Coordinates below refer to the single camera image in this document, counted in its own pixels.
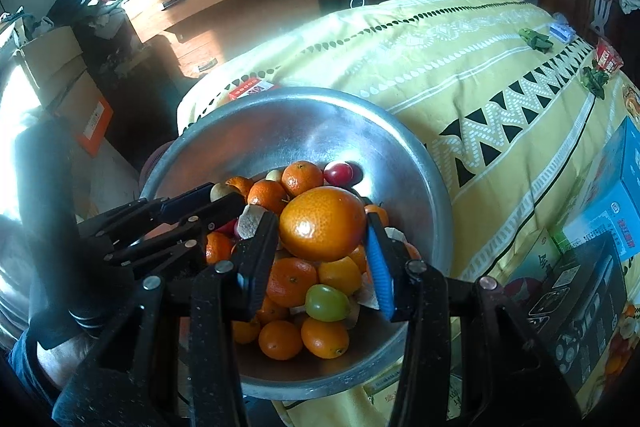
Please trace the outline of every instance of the metal bowl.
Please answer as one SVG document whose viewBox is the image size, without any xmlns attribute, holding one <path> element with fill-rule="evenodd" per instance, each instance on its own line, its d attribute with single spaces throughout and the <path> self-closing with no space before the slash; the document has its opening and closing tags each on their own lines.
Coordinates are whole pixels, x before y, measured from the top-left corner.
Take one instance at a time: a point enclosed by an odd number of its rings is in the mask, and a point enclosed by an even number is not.
<svg viewBox="0 0 640 427">
<path fill-rule="evenodd" d="M 206 182 L 252 177 L 305 159 L 323 166 L 354 162 L 361 196 L 383 203 L 393 226 L 448 275 L 452 259 L 449 196 L 424 145 L 383 109 L 331 89 L 282 88 L 253 94 L 200 118 L 154 168 L 142 195 L 177 196 Z M 340 393 L 402 356 L 406 324 L 361 308 L 351 344 L 337 359 L 304 350 L 287 362 L 256 346 L 237 346 L 242 390 L 266 399 L 300 400 Z"/>
</svg>

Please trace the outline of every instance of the metal screw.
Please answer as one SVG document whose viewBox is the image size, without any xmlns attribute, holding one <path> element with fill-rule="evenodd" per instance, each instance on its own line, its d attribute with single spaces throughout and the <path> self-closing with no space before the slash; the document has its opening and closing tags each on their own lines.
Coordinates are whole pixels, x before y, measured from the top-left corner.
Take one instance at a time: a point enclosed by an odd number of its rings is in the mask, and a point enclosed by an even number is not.
<svg viewBox="0 0 640 427">
<path fill-rule="evenodd" d="M 420 259 L 412 259 L 411 261 L 407 261 L 406 270 L 409 272 L 409 275 L 421 275 L 427 271 L 427 265 Z"/>
<path fill-rule="evenodd" d="M 498 287 L 497 280 L 495 280 L 493 277 L 489 277 L 488 275 L 481 277 L 479 282 L 480 286 L 485 290 L 491 291 L 495 290 Z"/>
<path fill-rule="evenodd" d="M 143 281 L 142 287 L 145 290 L 155 290 L 156 288 L 158 288 L 160 283 L 161 280 L 157 275 L 150 275 Z"/>
<path fill-rule="evenodd" d="M 218 273 L 229 273 L 234 269 L 234 264 L 231 261 L 218 261 L 216 263 L 216 272 Z"/>
</svg>

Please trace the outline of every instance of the metal handle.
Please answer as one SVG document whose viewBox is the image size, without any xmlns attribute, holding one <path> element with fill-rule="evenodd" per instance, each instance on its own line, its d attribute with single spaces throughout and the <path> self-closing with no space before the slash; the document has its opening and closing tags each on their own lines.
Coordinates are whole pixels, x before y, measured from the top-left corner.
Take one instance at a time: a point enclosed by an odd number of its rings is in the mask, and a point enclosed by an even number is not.
<svg viewBox="0 0 640 427">
<path fill-rule="evenodd" d="M 168 0 L 168 1 L 164 1 L 163 3 L 160 4 L 160 10 L 167 10 L 169 9 L 171 6 L 175 6 L 178 3 L 181 3 L 182 1 L 185 0 Z"/>
<path fill-rule="evenodd" d="M 198 73 L 202 73 L 203 71 L 207 71 L 210 70 L 213 66 L 215 66 L 218 63 L 218 59 L 217 58 L 212 58 L 209 62 L 207 62 L 206 64 L 203 64 L 201 66 L 196 66 L 196 71 Z"/>
</svg>

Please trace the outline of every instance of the blue box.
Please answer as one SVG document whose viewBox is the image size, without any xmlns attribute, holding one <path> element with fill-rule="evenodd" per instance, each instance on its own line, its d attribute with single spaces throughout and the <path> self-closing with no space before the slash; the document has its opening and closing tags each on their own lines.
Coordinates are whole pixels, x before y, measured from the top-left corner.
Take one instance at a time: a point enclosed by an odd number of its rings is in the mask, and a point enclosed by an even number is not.
<svg viewBox="0 0 640 427">
<path fill-rule="evenodd" d="M 620 261 L 640 252 L 640 132 L 629 117 L 575 187 L 551 231 L 559 250 L 565 252 L 608 230 Z"/>
</svg>

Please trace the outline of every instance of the green grape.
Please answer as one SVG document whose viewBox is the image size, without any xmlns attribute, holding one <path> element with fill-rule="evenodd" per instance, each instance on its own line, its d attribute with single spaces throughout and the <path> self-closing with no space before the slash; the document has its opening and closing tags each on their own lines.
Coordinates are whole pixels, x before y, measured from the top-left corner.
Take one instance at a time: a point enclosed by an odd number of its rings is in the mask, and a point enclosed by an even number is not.
<svg viewBox="0 0 640 427">
<path fill-rule="evenodd" d="M 347 295 L 326 284 L 316 284 L 306 292 L 306 314 L 318 321 L 341 321 L 349 315 L 350 308 Z"/>
</svg>

